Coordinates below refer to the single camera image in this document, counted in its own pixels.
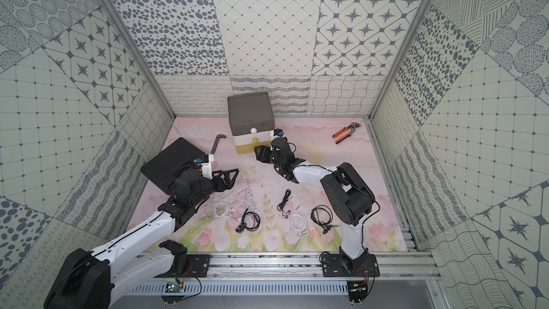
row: floor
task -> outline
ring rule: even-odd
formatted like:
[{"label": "floor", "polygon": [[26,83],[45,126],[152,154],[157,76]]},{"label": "floor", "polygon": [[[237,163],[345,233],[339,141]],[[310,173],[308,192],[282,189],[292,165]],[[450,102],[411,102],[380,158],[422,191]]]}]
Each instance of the floor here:
[{"label": "floor", "polygon": [[[351,122],[359,122],[362,126],[351,138],[335,145],[332,135]],[[362,118],[277,118],[275,124],[296,145],[297,157],[324,166],[338,166],[349,162],[366,181],[381,205],[380,212],[365,225],[365,243],[371,251],[407,251]],[[183,137],[198,148],[210,151],[217,134],[225,134],[228,138],[220,140],[212,169],[239,168],[236,185],[231,190],[211,196],[185,226],[169,236],[170,239],[184,244],[189,251],[288,252],[339,249],[341,227],[322,234],[320,226],[310,220],[310,212],[315,206],[329,206],[322,188],[287,182],[273,170],[272,165],[256,161],[254,153],[237,154],[227,118],[178,117],[164,148]],[[289,219],[282,218],[276,209],[286,189],[292,191],[292,198],[285,205],[285,209],[292,212],[297,209],[307,217],[304,235],[292,230]],[[167,198],[167,195],[149,181],[128,229],[149,217]],[[241,215],[244,211],[243,204],[248,199],[255,203],[255,211],[261,217],[261,225],[257,231],[237,233],[235,229],[239,222],[229,216],[216,218],[213,215],[212,210],[218,201],[230,203]],[[332,223],[341,224],[338,217],[334,217]]]}]

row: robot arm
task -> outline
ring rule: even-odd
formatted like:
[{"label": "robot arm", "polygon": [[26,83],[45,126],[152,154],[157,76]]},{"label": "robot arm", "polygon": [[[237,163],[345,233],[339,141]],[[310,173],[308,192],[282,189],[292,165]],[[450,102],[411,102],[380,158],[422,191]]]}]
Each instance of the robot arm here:
[{"label": "robot arm", "polygon": [[213,155],[202,155],[192,165],[178,168],[178,178],[170,185],[172,195],[143,223],[91,251],[73,251],[44,308],[106,309],[150,278],[166,272],[182,274],[188,268],[187,249],[175,241],[161,243],[151,255],[136,256],[187,223],[213,192],[233,187],[238,170],[212,172],[213,160]]},{"label": "robot arm", "polygon": [[313,165],[296,158],[287,138],[282,135],[282,130],[275,129],[271,148],[256,147],[256,159],[273,164],[277,173],[288,181],[312,184],[324,189],[334,213],[343,222],[342,263],[344,267],[348,267],[349,273],[353,273],[367,254],[362,241],[362,223],[372,211],[372,204],[375,202],[373,192],[347,162],[331,167]]}]

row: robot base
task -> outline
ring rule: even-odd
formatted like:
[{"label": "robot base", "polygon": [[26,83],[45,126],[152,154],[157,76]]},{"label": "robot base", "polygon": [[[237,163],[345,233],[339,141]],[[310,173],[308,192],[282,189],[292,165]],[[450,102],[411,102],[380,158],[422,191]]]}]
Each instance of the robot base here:
[{"label": "robot base", "polygon": [[377,259],[367,251],[352,260],[339,248],[339,254],[321,254],[320,262],[324,277],[364,277],[365,269],[370,277],[379,277]]}]

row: box lid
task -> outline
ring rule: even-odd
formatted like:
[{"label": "box lid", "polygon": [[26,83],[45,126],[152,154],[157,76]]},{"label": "box lid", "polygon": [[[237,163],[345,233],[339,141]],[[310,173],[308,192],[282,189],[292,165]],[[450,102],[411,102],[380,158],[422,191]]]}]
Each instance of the box lid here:
[{"label": "box lid", "polygon": [[229,125],[233,136],[275,128],[275,115],[267,92],[239,94],[227,98]]}]

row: storage box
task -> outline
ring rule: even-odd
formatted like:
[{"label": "storage box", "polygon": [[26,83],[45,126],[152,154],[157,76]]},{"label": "storage box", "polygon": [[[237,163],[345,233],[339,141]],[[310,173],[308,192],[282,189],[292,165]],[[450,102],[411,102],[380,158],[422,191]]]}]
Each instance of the storage box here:
[{"label": "storage box", "polygon": [[267,92],[227,98],[230,132],[237,153],[250,153],[259,145],[270,146],[275,116]]}]

